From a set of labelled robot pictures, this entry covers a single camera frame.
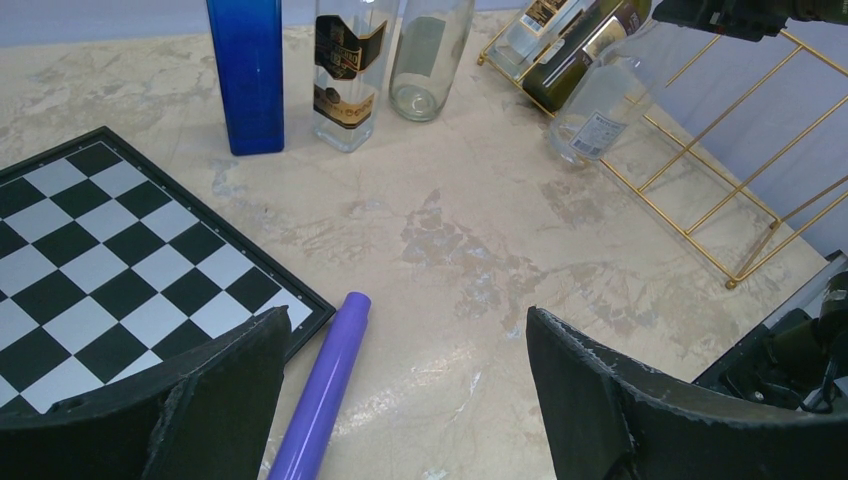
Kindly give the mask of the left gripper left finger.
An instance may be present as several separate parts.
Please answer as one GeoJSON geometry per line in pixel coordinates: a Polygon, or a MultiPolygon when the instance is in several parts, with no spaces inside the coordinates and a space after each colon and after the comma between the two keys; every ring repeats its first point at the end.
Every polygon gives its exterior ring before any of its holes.
{"type": "Polygon", "coordinates": [[[4,479],[254,479],[284,380],[284,307],[137,374],[1,418],[4,479]]]}

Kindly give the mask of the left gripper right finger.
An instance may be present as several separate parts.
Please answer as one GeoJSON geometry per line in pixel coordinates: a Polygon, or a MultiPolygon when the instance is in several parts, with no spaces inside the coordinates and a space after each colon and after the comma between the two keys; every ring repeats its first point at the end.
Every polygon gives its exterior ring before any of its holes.
{"type": "Polygon", "coordinates": [[[527,312],[527,351],[560,479],[843,479],[847,417],[680,381],[527,312]]]}

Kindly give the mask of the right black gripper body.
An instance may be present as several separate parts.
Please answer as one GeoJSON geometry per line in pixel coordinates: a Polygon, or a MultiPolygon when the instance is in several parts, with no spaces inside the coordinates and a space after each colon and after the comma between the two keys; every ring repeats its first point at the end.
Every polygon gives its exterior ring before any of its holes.
{"type": "Polygon", "coordinates": [[[847,0],[663,0],[652,18],[759,42],[765,36],[777,36],[789,20],[845,25],[847,0]]]}

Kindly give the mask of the dark green wine bottle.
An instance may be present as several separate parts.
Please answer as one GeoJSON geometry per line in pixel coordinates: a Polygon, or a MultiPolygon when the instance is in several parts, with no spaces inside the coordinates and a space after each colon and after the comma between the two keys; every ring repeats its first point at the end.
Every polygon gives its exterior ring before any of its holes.
{"type": "Polygon", "coordinates": [[[546,111],[557,112],[601,51],[635,33],[651,7],[650,1],[590,2],[529,70],[522,89],[546,111]]]}

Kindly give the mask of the clear round short bottle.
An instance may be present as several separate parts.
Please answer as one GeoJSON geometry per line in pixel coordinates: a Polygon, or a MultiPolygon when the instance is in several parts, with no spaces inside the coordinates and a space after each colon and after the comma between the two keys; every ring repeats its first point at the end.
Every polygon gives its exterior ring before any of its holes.
{"type": "Polygon", "coordinates": [[[686,29],[652,21],[606,46],[548,130],[553,150],[570,166],[600,159],[668,85],[686,29]]]}

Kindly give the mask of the clear wine bottle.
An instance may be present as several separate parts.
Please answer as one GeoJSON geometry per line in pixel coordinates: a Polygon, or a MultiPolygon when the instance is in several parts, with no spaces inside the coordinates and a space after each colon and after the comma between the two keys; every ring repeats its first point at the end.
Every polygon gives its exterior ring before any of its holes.
{"type": "Polygon", "coordinates": [[[409,0],[390,75],[402,117],[427,122],[443,110],[470,33],[475,0],[409,0]]]}

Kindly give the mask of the blue square glass bottle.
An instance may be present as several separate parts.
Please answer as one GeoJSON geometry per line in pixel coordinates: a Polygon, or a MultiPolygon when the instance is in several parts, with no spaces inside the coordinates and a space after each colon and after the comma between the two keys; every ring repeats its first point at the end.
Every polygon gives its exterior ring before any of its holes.
{"type": "Polygon", "coordinates": [[[207,0],[229,147],[284,149],[282,2],[207,0]]]}

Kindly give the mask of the clear square black-label bottle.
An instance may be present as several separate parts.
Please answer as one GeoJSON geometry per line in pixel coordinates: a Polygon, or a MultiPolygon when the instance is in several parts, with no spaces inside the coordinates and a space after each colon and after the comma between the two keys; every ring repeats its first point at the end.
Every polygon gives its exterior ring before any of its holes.
{"type": "Polygon", "coordinates": [[[313,131],[341,152],[373,134],[399,0],[318,0],[313,131]]]}

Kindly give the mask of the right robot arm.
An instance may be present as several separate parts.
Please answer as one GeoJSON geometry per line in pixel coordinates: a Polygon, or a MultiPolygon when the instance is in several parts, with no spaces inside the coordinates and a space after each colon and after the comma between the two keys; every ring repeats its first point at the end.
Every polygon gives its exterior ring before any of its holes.
{"type": "MultiPolygon", "coordinates": [[[[662,1],[652,18],[694,30],[759,42],[775,37],[789,19],[847,24],[845,1],[662,1]]],[[[838,379],[847,379],[847,273],[830,278],[820,316],[801,309],[801,320],[772,331],[759,346],[732,363],[722,381],[732,395],[808,413],[829,414],[840,396],[838,379]]]]}

